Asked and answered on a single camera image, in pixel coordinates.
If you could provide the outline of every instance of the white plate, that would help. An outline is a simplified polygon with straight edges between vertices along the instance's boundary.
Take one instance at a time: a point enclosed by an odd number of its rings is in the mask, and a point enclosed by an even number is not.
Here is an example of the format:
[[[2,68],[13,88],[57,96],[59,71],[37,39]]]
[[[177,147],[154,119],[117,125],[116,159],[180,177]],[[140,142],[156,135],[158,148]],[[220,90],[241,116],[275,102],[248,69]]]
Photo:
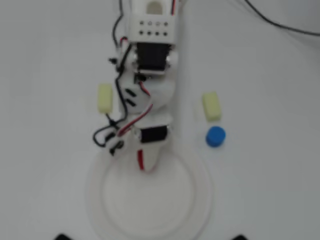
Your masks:
[[[129,155],[101,152],[90,170],[86,204],[103,240],[193,240],[209,218],[211,178],[198,156],[177,139],[150,173]]]

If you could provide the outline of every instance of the black wire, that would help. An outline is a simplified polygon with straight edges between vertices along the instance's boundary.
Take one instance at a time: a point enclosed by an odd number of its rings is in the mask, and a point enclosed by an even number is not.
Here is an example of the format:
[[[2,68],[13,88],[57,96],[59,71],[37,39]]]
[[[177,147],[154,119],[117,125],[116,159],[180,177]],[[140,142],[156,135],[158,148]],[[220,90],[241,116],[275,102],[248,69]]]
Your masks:
[[[117,30],[118,24],[120,23],[121,19],[124,17],[124,6],[122,3],[122,0],[119,0],[119,11],[120,11],[120,15],[117,18],[117,20],[115,21],[113,28],[112,28],[112,39],[113,39],[113,42],[114,42],[114,45],[116,48],[119,47],[119,43],[118,43],[118,40],[116,37],[116,30]]]
[[[109,128],[115,128],[115,130],[119,130],[120,128],[118,127],[118,124],[125,121],[128,117],[128,107],[127,107],[127,104],[126,104],[126,101],[125,101],[125,98],[122,94],[122,91],[121,91],[121,87],[120,87],[120,83],[119,83],[119,80],[120,78],[122,77],[122,75],[124,74],[125,72],[125,63],[126,63],[126,60],[128,58],[128,55],[129,55],[129,52],[130,50],[132,49],[132,45],[130,44],[128,46],[128,48],[126,49],[124,55],[123,55],[123,58],[122,58],[122,61],[120,63],[120,66],[117,68],[117,71],[119,72],[118,76],[116,77],[115,79],[115,87],[116,87],[116,90],[119,94],[119,97],[120,97],[120,101],[121,101],[121,104],[123,106],[123,109],[124,109],[124,116],[117,120],[117,121],[114,121],[108,114],[106,114],[106,117],[108,118],[109,120],[109,125],[108,126],[105,126],[105,127],[102,127],[100,129],[98,129],[97,131],[94,132],[93,136],[92,136],[92,139],[93,139],[93,142],[99,146],[100,148],[105,148],[106,147],[106,141],[104,143],[100,143],[98,142],[97,140],[97,135]]]
[[[256,13],[259,15],[260,18],[262,18],[263,20],[265,20],[267,23],[280,28],[280,29],[284,29],[284,30],[288,30],[291,32],[295,32],[295,33],[299,33],[299,34],[304,34],[304,35],[310,35],[310,36],[315,36],[315,37],[320,37],[320,32],[313,32],[313,31],[306,31],[306,30],[302,30],[299,28],[295,28],[295,27],[291,27],[291,26],[286,26],[280,23],[277,23],[275,21],[272,21],[271,19],[269,19],[268,17],[266,17],[265,15],[263,15],[249,0],[244,0],[246,2],[246,4],[249,5],[249,7]]]
[[[102,128],[100,128],[100,129],[98,129],[97,131],[95,131],[94,134],[93,134],[93,136],[92,136],[93,142],[94,142],[97,146],[99,146],[100,148],[105,148],[105,147],[106,147],[106,144],[107,144],[106,141],[104,141],[104,143],[98,142],[98,140],[97,140],[97,135],[98,135],[99,133],[101,133],[101,132],[109,129],[109,128],[112,128],[112,127],[113,127],[112,125],[109,125],[109,126],[102,127]]]

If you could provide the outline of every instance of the yellow sponge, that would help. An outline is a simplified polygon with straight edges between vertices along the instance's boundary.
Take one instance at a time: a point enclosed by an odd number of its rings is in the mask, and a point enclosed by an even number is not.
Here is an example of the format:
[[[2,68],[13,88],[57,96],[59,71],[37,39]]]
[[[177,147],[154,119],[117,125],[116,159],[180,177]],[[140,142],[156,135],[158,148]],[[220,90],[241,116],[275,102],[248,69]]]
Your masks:
[[[109,83],[99,84],[98,87],[98,111],[101,114],[110,114],[113,109],[112,85]]]
[[[221,118],[221,107],[215,91],[203,94],[202,104],[208,122],[217,121]]]

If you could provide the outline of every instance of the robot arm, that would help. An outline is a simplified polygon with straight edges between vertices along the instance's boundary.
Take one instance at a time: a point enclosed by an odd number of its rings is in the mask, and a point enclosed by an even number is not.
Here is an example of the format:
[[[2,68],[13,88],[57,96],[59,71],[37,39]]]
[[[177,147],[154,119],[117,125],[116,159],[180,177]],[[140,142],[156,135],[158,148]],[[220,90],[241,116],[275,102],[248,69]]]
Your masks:
[[[178,10],[178,0],[132,0],[127,37],[118,47],[115,84],[122,118],[113,122],[107,147],[112,155],[130,151],[146,172],[171,136],[168,105],[178,70]]]

